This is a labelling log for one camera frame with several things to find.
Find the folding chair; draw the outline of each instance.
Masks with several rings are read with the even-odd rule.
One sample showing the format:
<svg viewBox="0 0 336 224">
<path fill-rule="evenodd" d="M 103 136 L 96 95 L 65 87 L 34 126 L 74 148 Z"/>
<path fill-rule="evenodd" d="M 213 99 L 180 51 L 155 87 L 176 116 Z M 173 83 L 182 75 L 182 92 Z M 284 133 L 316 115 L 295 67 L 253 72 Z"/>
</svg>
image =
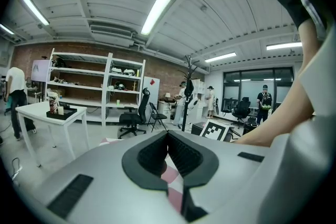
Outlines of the folding chair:
<svg viewBox="0 0 336 224">
<path fill-rule="evenodd" d="M 147 126 L 148 126 L 148 124 L 153 124 L 153 123 L 150 122 L 150 121 L 151 121 L 151 118 L 153 118 L 153 119 L 155 120 L 151 132 L 153 132 L 153 129 L 154 129 L 154 126 L 155 126 L 156 121 L 158 121 L 160 125 L 163 125 L 164 129 L 167 131 L 166 126 L 164 126 L 164 124 L 163 124 L 163 122 L 162 122 L 162 120 L 167 119 L 167 116 L 165 116 L 165 115 L 163 115 L 163 114 L 159 114 L 159 113 L 157 112 L 156 107 L 154 106 L 153 103 L 149 102 L 149 105 L 150 105 L 151 108 L 152 108 L 152 113 L 151 113 L 151 116 L 149 117 Z"/>
</svg>

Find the window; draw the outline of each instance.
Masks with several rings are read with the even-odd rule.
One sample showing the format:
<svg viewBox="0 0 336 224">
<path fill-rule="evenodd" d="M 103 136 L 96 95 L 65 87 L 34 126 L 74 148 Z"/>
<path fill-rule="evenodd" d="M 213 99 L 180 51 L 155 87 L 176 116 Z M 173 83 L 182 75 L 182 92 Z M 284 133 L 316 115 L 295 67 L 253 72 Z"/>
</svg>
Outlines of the window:
<svg viewBox="0 0 336 224">
<path fill-rule="evenodd" d="M 272 107 L 282 103 L 293 82 L 292 68 L 270 68 L 224 73 L 223 101 L 249 97 L 250 108 L 258 109 L 257 97 L 267 85 L 272 95 Z"/>
<path fill-rule="evenodd" d="M 239 82 L 239 72 L 226 73 L 224 83 L 237 83 Z"/>
</svg>

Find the black rubber pad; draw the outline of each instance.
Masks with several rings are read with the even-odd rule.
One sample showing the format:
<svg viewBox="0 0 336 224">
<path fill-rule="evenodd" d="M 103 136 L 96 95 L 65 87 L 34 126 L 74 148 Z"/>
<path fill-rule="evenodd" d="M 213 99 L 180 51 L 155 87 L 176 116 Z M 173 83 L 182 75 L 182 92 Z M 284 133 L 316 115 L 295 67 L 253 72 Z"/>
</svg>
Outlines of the black rubber pad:
<svg viewBox="0 0 336 224">
<path fill-rule="evenodd" d="M 245 158 L 245 159 L 250 159 L 251 161 L 259 162 L 261 163 L 265 157 L 260 156 L 260 155 L 255 155 L 247 152 L 240 152 L 238 154 L 239 157 Z"/>
<path fill-rule="evenodd" d="M 47 208 L 65 219 L 92 181 L 93 177 L 78 175 Z"/>
</svg>

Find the white table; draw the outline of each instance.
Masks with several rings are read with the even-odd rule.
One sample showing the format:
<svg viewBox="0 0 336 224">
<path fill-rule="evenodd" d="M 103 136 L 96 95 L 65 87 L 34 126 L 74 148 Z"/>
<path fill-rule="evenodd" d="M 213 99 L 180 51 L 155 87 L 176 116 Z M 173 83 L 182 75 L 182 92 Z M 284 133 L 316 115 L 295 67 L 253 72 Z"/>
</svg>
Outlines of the white table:
<svg viewBox="0 0 336 224">
<path fill-rule="evenodd" d="M 33 147 L 31 146 L 31 142 L 27 133 L 26 125 L 25 125 L 25 120 L 24 117 L 32 119 L 33 121 L 40 121 L 44 122 L 45 124 L 48 125 L 49 129 L 49 134 L 51 137 L 51 140 L 53 142 L 53 147 L 56 147 L 53 135 L 51 133 L 51 127 L 58 127 L 59 130 L 62 130 L 67 142 L 68 142 L 68 147 L 69 147 L 69 153 L 71 159 L 75 159 L 75 154 L 73 153 L 73 149 L 71 146 L 71 141 L 69 137 L 69 132 L 68 132 L 68 126 L 73 123 L 75 120 L 82 120 L 82 125 L 84 127 L 85 131 L 85 136 L 86 136 L 86 145 L 88 150 L 90 150 L 89 146 L 89 134 L 88 134 L 88 127 L 86 124 L 86 109 L 85 107 L 82 106 L 74 106 L 71 105 L 71 108 L 77 109 L 77 112 L 73 115 L 71 115 L 69 118 L 67 118 L 65 121 L 63 120 L 57 120 L 57 119 L 52 119 L 48 118 L 46 115 L 46 112 L 50 110 L 49 108 L 49 102 L 41 102 L 41 103 L 35 103 L 35 104 L 30 104 L 30 105 L 25 105 L 25 106 L 20 106 L 16 108 L 16 111 L 18 112 L 18 117 L 20 121 L 20 126 L 22 130 L 22 135 L 24 137 L 24 140 L 26 142 L 28 151 L 34 161 L 36 162 L 36 165 L 39 167 L 41 166 L 41 162 L 39 160 L 39 157 L 36 155 Z"/>
</svg>

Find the fluorescent ceiling light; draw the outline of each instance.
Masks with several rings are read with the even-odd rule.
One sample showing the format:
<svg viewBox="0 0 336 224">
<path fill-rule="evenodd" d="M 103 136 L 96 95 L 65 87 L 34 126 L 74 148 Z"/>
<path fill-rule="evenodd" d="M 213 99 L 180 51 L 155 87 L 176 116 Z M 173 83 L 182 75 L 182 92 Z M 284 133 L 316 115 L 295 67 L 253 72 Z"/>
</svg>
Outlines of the fluorescent ceiling light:
<svg viewBox="0 0 336 224">
<path fill-rule="evenodd" d="M 2 29 L 4 29 L 5 31 L 7 31 L 8 33 L 10 33 L 11 35 L 13 35 L 14 33 L 12 31 L 10 31 L 6 26 L 3 26 L 2 24 L 0 24 L 0 27 Z"/>
<path fill-rule="evenodd" d="M 49 25 L 49 22 L 43 17 L 43 15 L 38 11 L 37 7 L 35 7 L 34 3 L 31 0 L 23 0 L 28 8 L 35 14 L 35 16 L 44 24 Z"/>
<path fill-rule="evenodd" d="M 287 44 L 268 45 L 266 46 L 266 50 L 276 50 L 276 49 L 285 49 L 285 48 L 293 48 L 293 47 L 302 47 L 302 43 L 294 42 L 294 43 L 287 43 Z"/>
<path fill-rule="evenodd" d="M 235 79 L 234 82 L 239 82 L 239 79 Z M 250 81 L 250 79 L 242 79 L 242 81 Z"/>
<path fill-rule="evenodd" d="M 217 60 L 221 60 L 221 59 L 229 58 L 229 57 L 233 57 L 233 56 L 237 56 L 235 52 L 232 52 L 231 54 L 225 54 L 225 55 L 218 56 L 218 57 L 215 57 L 215 58 L 207 59 L 205 61 L 206 62 L 213 62 L 213 61 L 217 61 Z"/>
<path fill-rule="evenodd" d="M 170 0 L 156 0 L 151 11 L 148 14 L 145 24 L 142 27 L 141 34 L 148 35 L 154 27 L 157 19 L 167 7 Z"/>
</svg>

